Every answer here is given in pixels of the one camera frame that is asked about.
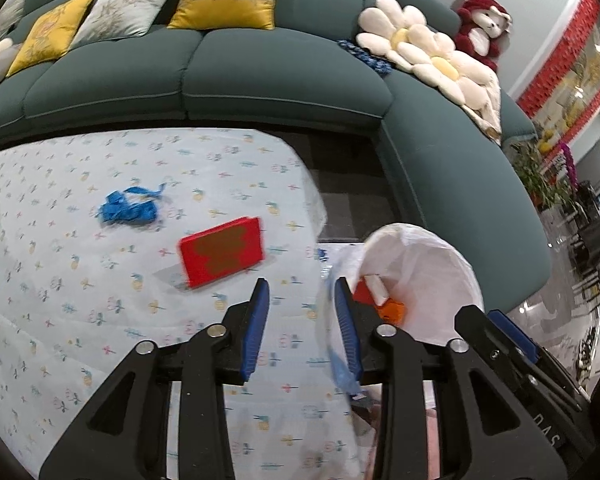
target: white tablecloth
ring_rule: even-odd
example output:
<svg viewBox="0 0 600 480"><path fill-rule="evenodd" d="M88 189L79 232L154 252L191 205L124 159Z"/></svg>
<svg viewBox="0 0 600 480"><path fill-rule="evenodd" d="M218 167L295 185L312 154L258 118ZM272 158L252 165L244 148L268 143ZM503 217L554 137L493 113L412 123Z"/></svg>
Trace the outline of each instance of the white tablecloth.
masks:
<svg viewBox="0 0 600 480"><path fill-rule="evenodd" d="M163 182L154 224L96 218L112 191ZM188 290L177 241L240 216L262 219L266 259ZM263 276L271 305L258 367L245 387L225 390L237 479L356 478L348 403L316 322L323 223L298 156L254 130L105 132L0 152L0 436L36 476L138 340L187 340L247 300Z"/></svg>

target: sofa seat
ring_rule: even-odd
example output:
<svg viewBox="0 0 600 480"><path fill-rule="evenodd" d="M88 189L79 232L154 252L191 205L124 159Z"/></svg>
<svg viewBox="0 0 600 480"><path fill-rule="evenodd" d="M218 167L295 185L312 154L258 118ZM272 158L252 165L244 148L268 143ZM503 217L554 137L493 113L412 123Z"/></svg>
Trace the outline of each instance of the sofa seat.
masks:
<svg viewBox="0 0 600 480"><path fill-rule="evenodd" d="M462 109L405 73L384 81L394 103L377 150L403 214L472 264L485 309L508 312L551 272L531 200L499 147Z"/></svg>
<svg viewBox="0 0 600 480"><path fill-rule="evenodd" d="M391 104L382 78L335 42L276 28L208 33L182 84L194 120L375 130Z"/></svg>
<svg viewBox="0 0 600 480"><path fill-rule="evenodd" d="M72 50L32 86L26 118L42 132L69 124L184 119L182 75L201 40L195 30L157 27L141 38Z"/></svg>
<svg viewBox="0 0 600 480"><path fill-rule="evenodd" d="M18 139L31 130L24 117L24 98L53 64L40 63L18 72L0 83L0 141L5 137Z"/></svg>

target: red stuffed animal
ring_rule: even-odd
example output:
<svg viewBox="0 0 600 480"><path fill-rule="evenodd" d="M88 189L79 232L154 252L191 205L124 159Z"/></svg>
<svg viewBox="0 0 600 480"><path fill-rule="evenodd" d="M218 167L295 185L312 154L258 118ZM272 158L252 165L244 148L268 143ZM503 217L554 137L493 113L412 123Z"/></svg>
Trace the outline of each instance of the red stuffed animal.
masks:
<svg viewBox="0 0 600 480"><path fill-rule="evenodd" d="M500 55L497 39L509 32L511 16L495 0L467 0L457 12L462 25L454 38L456 50L475 57L497 72L498 66L490 58Z"/></svg>

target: purple garland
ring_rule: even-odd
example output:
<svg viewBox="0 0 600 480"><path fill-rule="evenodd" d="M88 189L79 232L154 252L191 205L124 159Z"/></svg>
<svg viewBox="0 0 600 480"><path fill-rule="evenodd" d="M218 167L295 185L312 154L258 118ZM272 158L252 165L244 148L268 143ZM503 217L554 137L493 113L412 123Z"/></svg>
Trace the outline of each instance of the purple garland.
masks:
<svg viewBox="0 0 600 480"><path fill-rule="evenodd" d="M564 164L567 168L567 176L569 177L571 187L575 191L578 189L578 177L576 175L576 166L573 163L573 155L571 155L571 150L566 142L560 141L558 142L558 146L564 153Z"/></svg>

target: sofa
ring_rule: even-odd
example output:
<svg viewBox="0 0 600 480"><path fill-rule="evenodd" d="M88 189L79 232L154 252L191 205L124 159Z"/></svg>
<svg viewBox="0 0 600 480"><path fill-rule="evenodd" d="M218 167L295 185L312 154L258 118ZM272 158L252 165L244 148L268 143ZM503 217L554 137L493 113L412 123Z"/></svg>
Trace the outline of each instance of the sofa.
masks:
<svg viewBox="0 0 600 480"><path fill-rule="evenodd" d="M67 0L24 0L8 33ZM458 16L436 0L414 5L451 37ZM0 84L0 147L70 128L146 121L309 127L368 136L404 221L453 244L472 264L487 309L509 311L550 275L538 215L501 149L437 90L393 70L380 76L341 49L375 0L276 0L274 30L167 29L168 0L149 33L92 43ZM504 145L534 136L502 94Z"/></svg>

